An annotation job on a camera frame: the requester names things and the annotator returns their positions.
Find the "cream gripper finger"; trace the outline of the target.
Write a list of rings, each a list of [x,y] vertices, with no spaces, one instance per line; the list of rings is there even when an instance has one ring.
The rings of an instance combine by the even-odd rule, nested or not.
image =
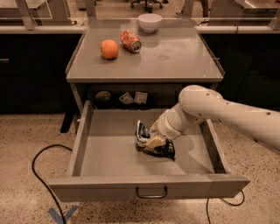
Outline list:
[[[166,139],[163,136],[152,136],[146,143],[147,147],[156,148],[166,144]]]

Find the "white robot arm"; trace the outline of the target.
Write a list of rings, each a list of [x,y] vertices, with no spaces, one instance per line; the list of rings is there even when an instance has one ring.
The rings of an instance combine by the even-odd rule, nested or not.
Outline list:
[[[280,152],[280,113],[225,100],[218,92],[198,85],[184,87],[178,103],[150,127],[146,145],[155,148],[207,119],[223,123],[267,149]]]

